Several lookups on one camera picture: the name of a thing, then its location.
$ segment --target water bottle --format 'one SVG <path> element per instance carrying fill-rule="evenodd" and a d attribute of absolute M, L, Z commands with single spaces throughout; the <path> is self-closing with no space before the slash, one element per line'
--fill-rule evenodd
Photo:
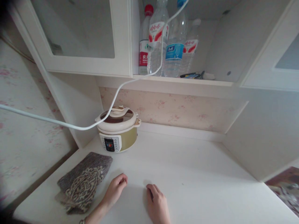
<path fill-rule="evenodd" d="M 178 0 L 178 9 L 186 0 Z M 186 7 L 174 18 L 169 25 L 169 38 L 166 47 L 164 65 L 165 77 L 178 77 L 183 57 L 184 44 L 186 42 L 188 18 Z"/>
<path fill-rule="evenodd" d="M 198 45 L 200 23 L 200 19 L 194 20 L 192 23 L 191 30 L 187 35 L 183 51 L 183 59 L 180 68 L 180 75 L 188 74 L 190 72 L 194 54 Z"/>
<path fill-rule="evenodd" d="M 167 26 L 166 31 L 162 34 L 164 24 L 169 19 L 166 9 L 167 0 L 157 0 L 157 9 L 151 17 L 149 23 L 149 53 L 147 60 L 148 74 L 154 73 L 161 64 L 161 48 L 163 43 L 163 60 L 165 60 L 166 44 L 168 39 Z M 155 76 L 162 75 L 163 68 L 161 68 Z"/>
<path fill-rule="evenodd" d="M 147 74 L 147 56 L 148 56 L 148 45 L 149 45 L 149 28 L 150 18 L 154 13 L 152 5 L 148 4 L 145 6 L 145 19 L 140 27 L 139 33 L 139 75 Z"/>

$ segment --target backsplash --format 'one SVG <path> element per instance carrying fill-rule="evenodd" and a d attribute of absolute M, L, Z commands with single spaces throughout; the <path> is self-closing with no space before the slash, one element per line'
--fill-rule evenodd
<path fill-rule="evenodd" d="M 115 88 L 100 87 L 104 110 Z M 121 89 L 114 106 L 124 105 L 139 114 L 142 122 L 225 133 L 244 101 Z"/>

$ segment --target wall cabinet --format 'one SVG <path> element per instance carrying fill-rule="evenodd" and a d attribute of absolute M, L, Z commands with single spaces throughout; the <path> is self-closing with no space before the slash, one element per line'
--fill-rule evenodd
<path fill-rule="evenodd" d="M 248 88 L 299 90 L 299 1 L 292 1 L 242 81 Z"/>
<path fill-rule="evenodd" d="M 15 7 L 47 71 L 127 77 L 138 71 L 137 2 L 22 0 Z"/>
<path fill-rule="evenodd" d="M 177 0 L 168 0 L 169 16 Z M 156 0 L 21 0 L 16 4 L 47 71 L 139 78 L 139 28 Z M 148 77 L 155 82 L 299 91 L 298 0 L 194 0 L 200 18 L 192 72 L 215 81 Z"/>

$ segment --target towel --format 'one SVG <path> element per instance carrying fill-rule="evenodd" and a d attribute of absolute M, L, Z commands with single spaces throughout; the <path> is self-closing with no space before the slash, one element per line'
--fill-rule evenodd
<path fill-rule="evenodd" d="M 61 192 L 55 200 L 65 206 L 67 214 L 83 214 L 89 209 L 97 186 L 108 173 L 112 160 L 110 156 L 90 152 L 57 182 Z"/>

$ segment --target floral wallpaper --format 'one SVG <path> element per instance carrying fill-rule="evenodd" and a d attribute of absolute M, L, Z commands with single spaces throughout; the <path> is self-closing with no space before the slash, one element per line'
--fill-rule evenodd
<path fill-rule="evenodd" d="M 104 110 L 116 89 L 100 87 Z M 124 105 L 143 122 L 225 133 L 244 105 L 236 99 L 186 96 L 121 89 L 115 106 Z"/>
<path fill-rule="evenodd" d="M 0 104 L 63 120 L 37 66 L 0 42 Z M 76 143 L 59 125 L 0 110 L 1 206 L 30 187 Z"/>

